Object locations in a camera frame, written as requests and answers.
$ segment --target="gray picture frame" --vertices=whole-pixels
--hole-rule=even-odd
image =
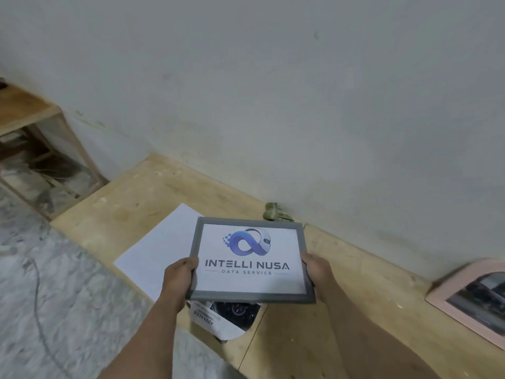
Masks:
[[[190,256],[197,257],[200,250],[201,233],[205,224],[211,225],[231,225],[248,227],[273,227],[283,229],[295,229],[298,236],[300,252],[306,251],[304,228],[298,222],[272,222],[272,221],[254,221],[245,219],[223,219],[212,217],[199,217],[191,245]],[[304,274],[304,283],[306,292],[303,294],[286,293],[244,293],[244,292],[223,292],[223,291],[203,291],[195,290],[196,281],[194,272],[191,276],[191,285],[186,293],[186,299],[189,301],[216,301],[216,302],[238,302],[238,303],[300,303],[311,304],[316,302],[314,285],[307,274],[306,264],[302,261],[302,270]]]

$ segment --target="robot head logo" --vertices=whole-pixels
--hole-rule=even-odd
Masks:
[[[234,254],[242,257],[251,253],[266,255],[270,250],[270,235],[264,229],[236,231],[223,237],[223,242]]]

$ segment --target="pink picture frame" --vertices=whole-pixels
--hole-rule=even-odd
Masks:
[[[470,263],[431,290],[426,301],[505,350],[505,260]]]

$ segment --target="framed photo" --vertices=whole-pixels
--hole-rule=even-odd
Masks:
[[[484,259],[426,296],[432,305],[505,350],[505,261]]]
[[[315,303],[305,250],[301,223],[200,217],[191,247],[199,265],[186,299]]]

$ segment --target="concrete floor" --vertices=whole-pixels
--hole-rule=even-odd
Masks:
[[[0,377],[94,378],[150,304],[0,189]],[[174,379],[243,378],[178,329]]]

